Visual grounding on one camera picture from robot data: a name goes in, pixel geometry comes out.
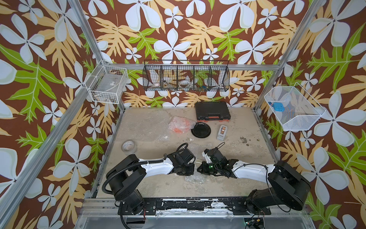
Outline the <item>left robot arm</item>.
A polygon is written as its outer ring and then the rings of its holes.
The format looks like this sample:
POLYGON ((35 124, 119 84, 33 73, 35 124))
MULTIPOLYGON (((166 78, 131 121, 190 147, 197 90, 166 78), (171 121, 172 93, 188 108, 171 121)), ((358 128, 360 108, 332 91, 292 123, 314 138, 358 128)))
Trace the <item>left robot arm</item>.
POLYGON ((121 202, 123 209, 136 215, 146 206, 137 190, 144 178, 169 174, 191 176, 194 174, 195 160, 196 156, 188 149, 187 143, 170 154, 164 154, 161 159, 145 160, 132 154, 107 173, 102 191, 113 195, 116 201, 121 202))

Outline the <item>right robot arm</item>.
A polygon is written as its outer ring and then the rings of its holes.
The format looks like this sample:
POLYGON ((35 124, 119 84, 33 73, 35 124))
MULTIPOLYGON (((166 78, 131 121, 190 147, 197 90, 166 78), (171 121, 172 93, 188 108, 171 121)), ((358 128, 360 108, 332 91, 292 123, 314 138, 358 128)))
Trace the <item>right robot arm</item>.
POLYGON ((270 206, 285 205, 290 210, 301 211, 310 192, 310 183, 285 161, 262 165, 238 159, 226 159, 219 148, 206 149, 205 160, 197 171, 201 174, 226 178, 245 178, 266 183, 267 188, 253 190, 244 206, 250 213, 264 211, 270 206))

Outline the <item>black dinner plate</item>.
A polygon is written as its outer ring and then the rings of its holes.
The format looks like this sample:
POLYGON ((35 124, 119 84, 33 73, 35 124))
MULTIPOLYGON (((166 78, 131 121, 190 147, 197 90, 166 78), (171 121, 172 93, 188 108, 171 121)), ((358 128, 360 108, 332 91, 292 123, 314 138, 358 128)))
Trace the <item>black dinner plate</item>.
POLYGON ((197 138, 207 138, 211 134, 211 128, 206 123, 197 122, 191 129, 191 133, 197 138))

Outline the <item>grey tape dispenser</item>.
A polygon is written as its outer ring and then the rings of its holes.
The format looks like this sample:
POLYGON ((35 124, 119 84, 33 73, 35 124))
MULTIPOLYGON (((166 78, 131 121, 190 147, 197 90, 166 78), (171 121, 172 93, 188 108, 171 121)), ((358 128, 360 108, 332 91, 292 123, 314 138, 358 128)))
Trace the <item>grey tape dispenser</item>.
POLYGON ((220 125, 216 139, 219 140, 219 141, 224 141, 224 139, 226 137, 226 134, 227 134, 227 130, 228 130, 227 126, 220 125))

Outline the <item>black tool case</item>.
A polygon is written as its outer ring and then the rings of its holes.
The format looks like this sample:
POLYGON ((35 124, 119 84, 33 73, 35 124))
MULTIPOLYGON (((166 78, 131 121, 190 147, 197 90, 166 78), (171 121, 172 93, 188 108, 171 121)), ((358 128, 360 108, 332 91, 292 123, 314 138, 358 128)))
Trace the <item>black tool case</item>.
POLYGON ((222 121, 231 119, 226 102, 197 102, 194 107, 196 118, 199 121, 222 121))

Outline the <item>clear tape roll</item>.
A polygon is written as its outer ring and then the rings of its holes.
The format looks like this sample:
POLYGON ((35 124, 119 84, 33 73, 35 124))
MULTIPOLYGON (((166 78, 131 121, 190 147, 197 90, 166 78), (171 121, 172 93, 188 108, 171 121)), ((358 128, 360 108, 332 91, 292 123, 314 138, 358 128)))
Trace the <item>clear tape roll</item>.
POLYGON ((127 156, 135 154, 137 151, 137 144, 133 140, 127 140, 122 143, 121 150, 127 156))

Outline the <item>blue small object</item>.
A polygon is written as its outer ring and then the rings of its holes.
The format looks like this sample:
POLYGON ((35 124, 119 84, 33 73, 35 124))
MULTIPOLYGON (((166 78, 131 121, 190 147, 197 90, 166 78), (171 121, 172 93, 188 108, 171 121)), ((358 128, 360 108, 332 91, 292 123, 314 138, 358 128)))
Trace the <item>blue small object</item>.
POLYGON ((285 107, 283 106, 282 103, 279 102, 275 102, 272 104, 272 108, 274 109, 274 111, 276 112, 284 112, 285 111, 285 107))

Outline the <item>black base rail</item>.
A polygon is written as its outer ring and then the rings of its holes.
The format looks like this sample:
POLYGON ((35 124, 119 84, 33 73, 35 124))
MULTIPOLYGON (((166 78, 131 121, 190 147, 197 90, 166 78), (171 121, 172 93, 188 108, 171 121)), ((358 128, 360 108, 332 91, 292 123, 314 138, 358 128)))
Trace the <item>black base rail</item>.
POLYGON ((157 215, 158 211, 181 210, 183 212, 208 212, 209 210, 225 210, 233 215, 264 214, 271 215, 269 207, 257 210, 246 204, 246 197, 221 198, 145 198, 143 203, 133 209, 126 203, 119 205, 118 214, 124 216, 157 215))

